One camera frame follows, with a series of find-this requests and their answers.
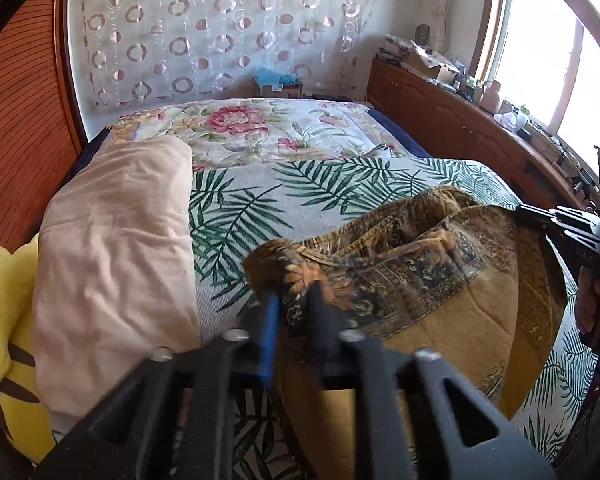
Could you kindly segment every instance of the cardboard box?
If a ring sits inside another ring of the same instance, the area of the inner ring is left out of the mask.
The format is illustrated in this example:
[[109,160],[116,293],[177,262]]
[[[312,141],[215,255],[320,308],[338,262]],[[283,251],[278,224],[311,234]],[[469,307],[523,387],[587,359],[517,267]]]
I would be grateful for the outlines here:
[[280,92],[275,92],[271,88],[272,85],[258,87],[258,96],[277,99],[300,99],[302,97],[302,85],[282,85]]
[[446,84],[451,84],[460,71],[448,60],[433,51],[426,54],[423,48],[414,46],[404,57],[403,63],[414,72],[431,79],[437,79]]

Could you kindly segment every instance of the human hand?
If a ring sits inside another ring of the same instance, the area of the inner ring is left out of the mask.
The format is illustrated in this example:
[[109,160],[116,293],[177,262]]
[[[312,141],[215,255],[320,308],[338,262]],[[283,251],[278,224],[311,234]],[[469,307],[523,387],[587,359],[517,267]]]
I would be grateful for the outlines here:
[[575,307],[576,325],[580,333],[586,334],[593,330],[596,294],[600,297],[600,281],[593,279],[589,269],[581,267]]

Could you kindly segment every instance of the bed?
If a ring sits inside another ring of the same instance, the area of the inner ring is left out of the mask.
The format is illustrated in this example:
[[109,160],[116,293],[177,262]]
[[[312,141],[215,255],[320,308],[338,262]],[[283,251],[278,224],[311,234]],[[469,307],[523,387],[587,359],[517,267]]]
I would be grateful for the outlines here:
[[[242,260],[270,238],[330,232],[387,202],[443,184],[484,204],[511,209],[520,203],[485,165],[430,158],[399,126],[363,104],[315,100],[210,100],[123,116],[98,135],[75,170],[114,143],[162,135],[192,148],[189,228],[203,342],[234,326],[254,303]],[[579,341],[576,286],[560,263],[568,305],[554,348],[512,419],[550,461],[574,423],[596,364]],[[300,466],[269,396],[245,392],[236,410],[244,417],[235,437],[242,475],[265,478],[265,467],[272,478],[295,478]],[[260,416],[264,423],[256,422]]]

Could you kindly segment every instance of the beige folded blanket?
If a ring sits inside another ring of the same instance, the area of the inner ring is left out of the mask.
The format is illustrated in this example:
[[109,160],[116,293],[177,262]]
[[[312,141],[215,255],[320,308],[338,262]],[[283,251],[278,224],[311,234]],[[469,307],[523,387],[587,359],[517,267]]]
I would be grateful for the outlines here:
[[109,146],[50,202],[32,329],[48,409],[83,416],[155,348],[200,346],[191,183],[190,147],[156,137]]

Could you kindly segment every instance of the wooden cabinet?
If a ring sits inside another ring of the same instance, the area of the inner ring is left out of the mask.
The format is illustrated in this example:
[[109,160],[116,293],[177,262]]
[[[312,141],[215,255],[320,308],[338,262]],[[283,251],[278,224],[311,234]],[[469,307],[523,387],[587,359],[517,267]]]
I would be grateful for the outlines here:
[[525,202],[582,207],[570,184],[540,153],[468,101],[377,59],[367,99],[432,156],[477,160]]

